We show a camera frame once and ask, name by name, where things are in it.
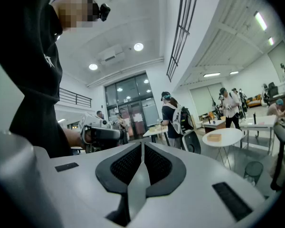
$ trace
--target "black pants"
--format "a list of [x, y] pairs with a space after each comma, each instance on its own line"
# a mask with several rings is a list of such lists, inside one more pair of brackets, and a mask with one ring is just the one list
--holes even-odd
[[229, 128], [230, 125], [231, 125], [231, 122], [234, 123], [235, 127], [237, 129], [240, 129], [239, 125], [238, 125], [238, 113], [236, 113], [233, 117], [229, 118], [229, 117], [226, 117], [226, 127]]

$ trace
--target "white ceiling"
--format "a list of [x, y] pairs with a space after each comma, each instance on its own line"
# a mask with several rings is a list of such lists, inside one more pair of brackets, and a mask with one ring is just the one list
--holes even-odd
[[[285, 29], [273, 8], [265, 0], [228, 0], [212, 31], [208, 46], [198, 64], [182, 85], [227, 77], [240, 71], [264, 53], [269, 52], [285, 36]], [[262, 30], [254, 17], [258, 11], [267, 29]], [[269, 45], [272, 37], [275, 44]], [[205, 74], [220, 72], [220, 76], [204, 78]]]
[[[159, 0], [96, 0], [111, 8], [107, 21], [89, 23], [87, 28], [65, 31], [57, 41], [64, 73], [88, 84], [120, 69], [159, 58]], [[134, 44], [144, 49], [137, 52]], [[100, 64], [98, 53], [120, 45], [125, 59], [110, 66]], [[90, 64], [97, 64], [92, 71]]]

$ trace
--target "white shirt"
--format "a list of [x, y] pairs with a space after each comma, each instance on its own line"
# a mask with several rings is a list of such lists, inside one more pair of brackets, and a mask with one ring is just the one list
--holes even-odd
[[[232, 118], [236, 113], [238, 113], [238, 107], [236, 106], [237, 103], [239, 104], [238, 97], [233, 92], [228, 93], [228, 96], [224, 97], [223, 105], [225, 107], [226, 117]], [[227, 107], [229, 105], [235, 107], [231, 108], [231, 110], [228, 110]]]

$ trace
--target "ceiling light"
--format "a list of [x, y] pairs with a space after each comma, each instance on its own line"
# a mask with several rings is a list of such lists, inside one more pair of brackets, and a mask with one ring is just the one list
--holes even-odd
[[270, 44], [271, 46], [274, 44], [274, 40], [272, 40], [272, 37], [270, 37], [270, 38], [268, 39], [268, 41], [269, 41], [269, 44]]
[[135, 51], [141, 51], [143, 49], [143, 44], [142, 43], [136, 43], [134, 45], [134, 50]]
[[90, 64], [89, 69], [96, 70], [98, 69], [98, 66], [96, 64]]
[[220, 75], [220, 73], [215, 73], [215, 74], [205, 74], [204, 77], [212, 77], [212, 76], [217, 76]]
[[258, 11], [255, 13], [255, 18], [257, 19], [263, 30], [267, 29], [267, 25]]

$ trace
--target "white round table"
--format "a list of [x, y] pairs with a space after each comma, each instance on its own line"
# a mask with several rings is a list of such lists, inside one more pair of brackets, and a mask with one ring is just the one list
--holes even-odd
[[[207, 137], [210, 134], [221, 134], [221, 140], [219, 142], [208, 141]], [[211, 131], [211, 132], [207, 133], [206, 135], [204, 135], [203, 136], [203, 142], [208, 146], [218, 148], [218, 154], [217, 154], [215, 159], [217, 159], [218, 155], [220, 154], [223, 165], [225, 166], [226, 161], [228, 161], [229, 168], [231, 169], [230, 162], [228, 159], [230, 146], [239, 142], [242, 138], [243, 138], [243, 132], [241, 130], [236, 129], [236, 128], [222, 128], [222, 129], [217, 129], [217, 130]], [[225, 149], [225, 147], [227, 147], [227, 146], [229, 146], [228, 153], [226, 152], [226, 149]], [[224, 151], [226, 154], [225, 163], [224, 163], [222, 154], [220, 152], [220, 148], [224, 148]], [[236, 154], [234, 151], [234, 171], [235, 170], [236, 170]]]

